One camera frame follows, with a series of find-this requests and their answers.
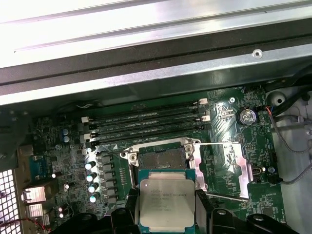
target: metal socket bracket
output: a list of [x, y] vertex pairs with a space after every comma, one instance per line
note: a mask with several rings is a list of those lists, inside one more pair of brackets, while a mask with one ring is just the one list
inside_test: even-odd
[[236, 158], [236, 164], [240, 166], [242, 174], [238, 177], [240, 194], [239, 197], [249, 199], [248, 184], [253, 181], [252, 167], [244, 158], [241, 144], [238, 142], [211, 142], [211, 143], [195, 143], [194, 146], [200, 145], [222, 145], [223, 152], [225, 153], [229, 146], [232, 149], [233, 157]]
[[181, 146], [184, 147], [185, 158], [188, 161], [190, 168], [195, 169], [196, 189], [202, 189], [204, 191], [207, 191], [207, 188], [205, 186], [204, 174], [199, 169], [199, 165], [201, 163], [201, 155], [200, 155], [200, 150], [199, 150], [200, 145], [197, 144], [197, 143], [200, 143], [200, 140], [198, 139], [181, 137], [181, 138], [173, 138], [173, 139], [168, 139], [168, 140], [160, 140], [160, 141], [137, 144], [137, 145], [133, 145], [125, 149], [124, 151], [126, 153], [121, 153], [119, 154], [119, 156], [123, 159], [128, 160], [129, 165], [134, 165], [138, 167], [139, 161], [138, 161], [137, 154], [139, 153], [140, 148], [171, 144], [171, 143], [177, 143], [177, 142], [180, 142]]

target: silver metal plate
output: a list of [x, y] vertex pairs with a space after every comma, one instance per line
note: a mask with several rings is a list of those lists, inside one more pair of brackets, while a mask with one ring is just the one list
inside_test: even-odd
[[184, 232], [194, 225], [195, 184], [188, 179], [145, 179], [140, 183], [140, 223], [150, 232]]
[[310, 0], [2, 1], [0, 67], [306, 19], [311, 8]]
[[249, 199], [248, 184], [253, 181], [253, 174], [251, 165], [244, 158], [241, 144], [238, 142], [210, 142], [210, 143], [194, 143], [193, 146], [197, 147], [197, 152], [200, 152], [200, 145], [222, 145], [224, 155], [227, 153], [232, 154], [233, 158], [236, 158], [236, 163], [242, 170], [242, 175], [238, 177], [240, 198]]
[[[233, 80], [239, 80], [240, 83], [250, 83], [256, 80], [264, 81], [287, 77], [292, 76], [295, 71], [303, 68], [298, 64], [311, 59], [309, 57], [312, 55], [312, 45], [306, 44], [263, 51], [261, 59], [256, 59], [252, 53], [253, 51], [250, 50], [250, 53], [245, 55], [107, 78], [101, 78], [102, 74], [100, 74], [97, 75], [98, 79], [96, 80], [81, 82], [85, 80], [85, 76], [93, 76], [93, 73], [89, 72], [82, 75], [83, 79], [77, 79], [77, 83], [64, 85], [63, 83], [57, 83], [54, 79], [53, 84], [44, 85], [44, 88], [42, 86], [37, 87], [38, 81], [34, 80], [27, 83], [28, 87], [37, 87], [30, 91], [24, 91], [24, 89], [22, 91], [12, 91], [11, 88], [13, 87], [3, 86], [0, 87], [0, 105], [22, 102], [16, 105], [15, 108], [17, 110], [28, 107], [37, 111], [38, 103], [41, 103], [40, 109], [46, 110], [47, 108], [50, 113], [51, 100], [53, 100], [54, 106], [61, 106], [65, 101], [80, 100], [82, 97], [81, 93], [87, 91], [92, 91], [92, 97], [103, 100], [105, 105], [112, 105], [121, 102], [161, 98], [184, 92], [237, 85]], [[42, 100], [41, 102], [27, 102], [50, 97], [55, 98]]]

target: gray cable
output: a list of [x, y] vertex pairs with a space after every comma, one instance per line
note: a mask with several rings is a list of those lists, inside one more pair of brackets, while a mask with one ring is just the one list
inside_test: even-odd
[[[283, 115], [283, 116], [277, 116], [274, 118], [275, 123], [290, 119], [293, 122], [298, 122], [298, 117], [299, 116], [294, 116], [294, 115]], [[304, 124], [312, 124], [312, 120], [308, 118], [303, 118], [303, 123]]]
[[282, 181], [280, 182], [281, 184], [295, 184], [296, 182], [298, 182], [299, 180], [301, 180], [308, 172], [310, 172], [312, 169], [312, 163], [306, 167], [306, 169], [304, 169], [304, 171], [298, 175], [295, 179], [291, 180], [291, 181]]
[[285, 139], [283, 138], [283, 136], [281, 135], [281, 133], [280, 133], [280, 131], [279, 131], [279, 129], [278, 129], [276, 123], [275, 123], [275, 120], [274, 120], [273, 116], [269, 115], [269, 118], [270, 118], [270, 121], [271, 121], [271, 123], [272, 123], [272, 125], [273, 125], [273, 128], [274, 128], [275, 131], [276, 131], [276, 134], [277, 134], [278, 138], [284, 143], [284, 145], [286, 146], [286, 148], [287, 148], [290, 152], [292, 152], [292, 153], [294, 153], [294, 154], [303, 154], [303, 153], [309, 151], [310, 149], [312, 149], [312, 145], [311, 145], [309, 148], [307, 148], [307, 149], [305, 149], [305, 150], [302, 150], [302, 151], [293, 150], [293, 149], [287, 144], [286, 140], [285, 140]]

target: red wire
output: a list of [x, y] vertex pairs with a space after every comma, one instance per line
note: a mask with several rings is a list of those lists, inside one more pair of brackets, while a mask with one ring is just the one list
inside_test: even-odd
[[51, 230], [50, 228], [46, 228], [41, 223], [37, 222], [36, 220], [30, 219], [30, 218], [19, 218], [19, 219], [11, 220], [11, 221], [8, 221], [6, 223], [0, 224], [0, 228], [3, 228], [5, 226], [11, 225], [11, 224], [16, 223], [16, 222], [21, 222], [21, 221], [30, 221], [30, 222], [36, 224], [37, 226], [40, 226], [43, 230], [47, 230], [47, 231]]
[[272, 112], [270, 111], [269, 107], [265, 107], [267, 109], [267, 111], [269, 112], [269, 115], [271, 116], [272, 115]]

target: screw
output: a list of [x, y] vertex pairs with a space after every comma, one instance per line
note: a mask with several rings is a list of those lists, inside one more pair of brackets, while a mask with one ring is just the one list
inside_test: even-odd
[[187, 152], [191, 152], [191, 151], [192, 151], [192, 148], [191, 148], [190, 146], [186, 146], [186, 147], [185, 147], [185, 150], [186, 150]]
[[217, 211], [219, 215], [226, 215], [226, 211], [225, 210], [218, 210]]
[[234, 97], [230, 97], [229, 103], [234, 103], [234, 102], [235, 102], [235, 98]]
[[59, 145], [59, 144], [55, 145], [55, 149], [56, 149], [56, 150], [60, 150], [61, 148], [62, 148], [61, 145]]
[[259, 216], [259, 215], [255, 215], [253, 218], [254, 218], [255, 220], [257, 220], [257, 221], [263, 221], [263, 220], [264, 220], [263, 217], [261, 217], [261, 216]]
[[274, 168], [274, 167], [269, 167], [269, 168], [268, 168], [268, 172], [274, 173], [274, 172], [275, 172], [275, 168]]
[[131, 155], [131, 156], [130, 156], [130, 159], [131, 159], [132, 161], [135, 161], [135, 160], [137, 159], [137, 156], [136, 156], [136, 155]]
[[255, 49], [255, 50], [253, 51], [253, 56], [254, 56], [256, 59], [262, 58], [262, 50]]

